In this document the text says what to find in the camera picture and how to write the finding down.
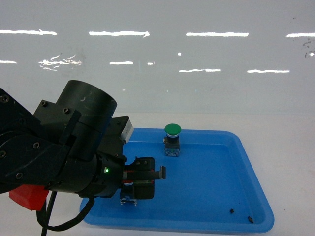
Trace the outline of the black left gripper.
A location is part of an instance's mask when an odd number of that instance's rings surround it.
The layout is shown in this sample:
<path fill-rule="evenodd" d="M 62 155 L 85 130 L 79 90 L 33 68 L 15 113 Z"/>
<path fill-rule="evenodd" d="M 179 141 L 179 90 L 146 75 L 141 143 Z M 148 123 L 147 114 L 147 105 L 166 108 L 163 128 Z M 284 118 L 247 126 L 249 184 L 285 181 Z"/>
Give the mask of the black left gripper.
<path fill-rule="evenodd" d="M 125 143 L 121 140 L 121 132 L 130 120 L 129 116 L 112 118 L 97 149 L 102 167 L 97 177 L 96 193 L 98 197 L 112 197 L 121 187 L 123 181 L 134 181 L 135 198 L 149 200 L 155 194 L 156 179 L 166 179 L 166 167 L 160 166 L 155 170 L 153 157 L 136 157 L 135 160 L 125 165 L 126 157 L 123 155 Z"/>

